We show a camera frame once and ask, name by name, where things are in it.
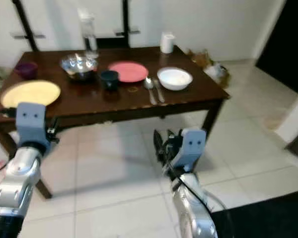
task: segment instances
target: pink plate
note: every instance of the pink plate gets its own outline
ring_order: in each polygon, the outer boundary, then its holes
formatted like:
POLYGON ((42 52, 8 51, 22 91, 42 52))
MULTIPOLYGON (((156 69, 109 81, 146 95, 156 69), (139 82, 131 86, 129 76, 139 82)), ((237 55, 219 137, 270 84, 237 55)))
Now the pink plate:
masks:
POLYGON ((111 64, 109 70, 119 73, 119 81, 133 83, 144 80, 148 76, 148 70, 142 64, 132 61, 120 61, 111 64))

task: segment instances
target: purple cup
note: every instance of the purple cup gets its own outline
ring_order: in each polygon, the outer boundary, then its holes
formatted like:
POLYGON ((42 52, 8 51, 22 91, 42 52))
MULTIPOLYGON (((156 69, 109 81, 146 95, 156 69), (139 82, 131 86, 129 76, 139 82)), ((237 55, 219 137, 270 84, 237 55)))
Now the purple cup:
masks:
POLYGON ((35 79, 38 75, 38 65, 33 62, 19 63, 14 68, 14 72, 16 72, 23 79, 35 79))

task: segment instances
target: paper towel roll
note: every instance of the paper towel roll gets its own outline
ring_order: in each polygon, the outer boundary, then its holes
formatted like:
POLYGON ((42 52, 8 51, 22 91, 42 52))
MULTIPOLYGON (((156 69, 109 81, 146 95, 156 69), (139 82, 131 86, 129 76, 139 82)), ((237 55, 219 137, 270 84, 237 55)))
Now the paper towel roll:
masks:
POLYGON ((160 50, 162 53, 169 54, 173 51, 174 35, 171 32, 163 32, 160 42, 160 50))

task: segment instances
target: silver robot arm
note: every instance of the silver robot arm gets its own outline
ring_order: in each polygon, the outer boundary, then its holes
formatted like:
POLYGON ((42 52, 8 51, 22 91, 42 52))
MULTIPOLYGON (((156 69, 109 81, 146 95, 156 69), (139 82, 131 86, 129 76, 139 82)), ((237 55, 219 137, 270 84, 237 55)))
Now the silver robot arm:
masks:
POLYGON ((175 135, 168 132, 163 143, 155 131, 154 146, 163 172, 172 181, 173 202, 179 216, 182 238, 218 238, 215 224, 207 207, 206 195, 193 173, 197 160, 204 151, 206 133, 185 129, 175 135))
POLYGON ((0 238, 16 238, 21 231, 35 184, 41 177, 44 154, 56 141, 56 124, 46 131, 45 107, 20 103, 16 113, 20 143, 0 183, 0 238))

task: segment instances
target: water bottle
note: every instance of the water bottle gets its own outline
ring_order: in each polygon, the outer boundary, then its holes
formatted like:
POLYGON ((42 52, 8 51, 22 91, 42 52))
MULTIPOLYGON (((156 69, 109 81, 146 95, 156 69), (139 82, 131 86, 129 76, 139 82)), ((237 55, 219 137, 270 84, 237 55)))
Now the water bottle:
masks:
POLYGON ((78 15, 80 19, 81 33, 85 45, 85 55, 88 58, 95 59, 98 57, 97 40, 94 32, 94 17, 88 13, 86 9, 79 9, 78 15))

